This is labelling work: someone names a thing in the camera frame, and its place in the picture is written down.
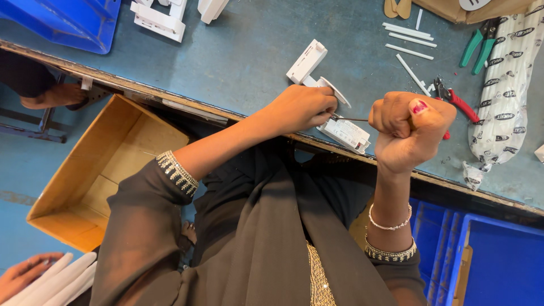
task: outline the woman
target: woman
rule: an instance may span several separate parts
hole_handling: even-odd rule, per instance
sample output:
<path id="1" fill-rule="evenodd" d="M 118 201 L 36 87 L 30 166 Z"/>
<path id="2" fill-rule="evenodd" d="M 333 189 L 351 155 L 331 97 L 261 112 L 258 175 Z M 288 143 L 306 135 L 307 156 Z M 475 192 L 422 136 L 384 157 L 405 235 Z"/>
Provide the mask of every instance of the woman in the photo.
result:
<path id="1" fill-rule="evenodd" d="M 336 107 L 332 89 L 293 85 L 121 182 L 108 199 L 91 305 L 426 305 L 407 222 L 410 173 L 436 154 L 455 108 L 400 92 L 374 103 L 379 162 L 365 254 L 347 231 L 371 194 L 356 180 L 365 173 L 292 167 L 275 138 L 323 124 Z M 179 273 L 178 205 L 201 179 L 194 268 Z"/>

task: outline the red nail polish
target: red nail polish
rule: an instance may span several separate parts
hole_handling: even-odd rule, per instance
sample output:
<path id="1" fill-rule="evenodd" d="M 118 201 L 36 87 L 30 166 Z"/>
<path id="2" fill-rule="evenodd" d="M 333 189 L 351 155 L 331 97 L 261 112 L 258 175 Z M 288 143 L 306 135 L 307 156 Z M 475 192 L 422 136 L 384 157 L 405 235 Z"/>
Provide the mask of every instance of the red nail polish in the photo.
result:
<path id="1" fill-rule="evenodd" d="M 425 102 L 423 102 L 422 100 L 417 100 L 417 104 L 416 106 L 413 107 L 412 112 L 414 114 L 417 114 L 426 108 L 427 108 L 427 104 L 425 104 Z"/>

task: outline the fingernail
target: fingernail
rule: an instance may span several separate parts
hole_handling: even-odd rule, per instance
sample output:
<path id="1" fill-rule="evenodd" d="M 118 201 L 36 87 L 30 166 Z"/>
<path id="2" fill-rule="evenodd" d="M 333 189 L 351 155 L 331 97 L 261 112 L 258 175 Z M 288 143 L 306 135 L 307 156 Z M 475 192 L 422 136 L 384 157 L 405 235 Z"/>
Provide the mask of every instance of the fingernail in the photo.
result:
<path id="1" fill-rule="evenodd" d="M 415 103 L 412 103 L 412 113 L 418 114 L 427 109 L 428 106 L 422 100 L 417 100 Z"/>

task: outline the foot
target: foot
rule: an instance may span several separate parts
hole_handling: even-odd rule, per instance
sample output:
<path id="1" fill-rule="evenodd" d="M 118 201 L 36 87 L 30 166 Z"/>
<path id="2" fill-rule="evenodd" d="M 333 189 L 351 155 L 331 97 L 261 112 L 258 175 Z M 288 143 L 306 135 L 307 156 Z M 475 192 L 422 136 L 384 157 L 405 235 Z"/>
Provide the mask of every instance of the foot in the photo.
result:
<path id="1" fill-rule="evenodd" d="M 195 224 L 193 222 L 185 221 L 181 228 L 181 234 L 187 236 L 193 244 L 196 244 L 196 231 Z"/>
<path id="2" fill-rule="evenodd" d="M 31 109 L 78 104 L 86 97 L 79 84 L 55 84 L 51 89 L 36 98 L 21 97 L 21 104 Z"/>

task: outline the red-handled wire cutter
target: red-handled wire cutter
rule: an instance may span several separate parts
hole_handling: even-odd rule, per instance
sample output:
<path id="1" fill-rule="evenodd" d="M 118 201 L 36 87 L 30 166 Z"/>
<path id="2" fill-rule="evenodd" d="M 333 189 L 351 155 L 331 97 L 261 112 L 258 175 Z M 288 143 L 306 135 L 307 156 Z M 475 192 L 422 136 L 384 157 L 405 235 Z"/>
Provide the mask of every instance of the red-handled wire cutter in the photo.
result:
<path id="1" fill-rule="evenodd" d="M 478 118 L 478 115 L 472 110 L 472 107 L 463 101 L 463 99 L 459 98 L 453 89 L 446 89 L 439 78 L 434 80 L 434 84 L 438 94 L 438 97 L 435 99 L 442 101 L 448 100 L 448 102 L 460 108 L 472 122 L 476 123 L 480 121 L 480 118 Z M 449 139 L 449 131 L 446 132 L 443 139 Z"/>

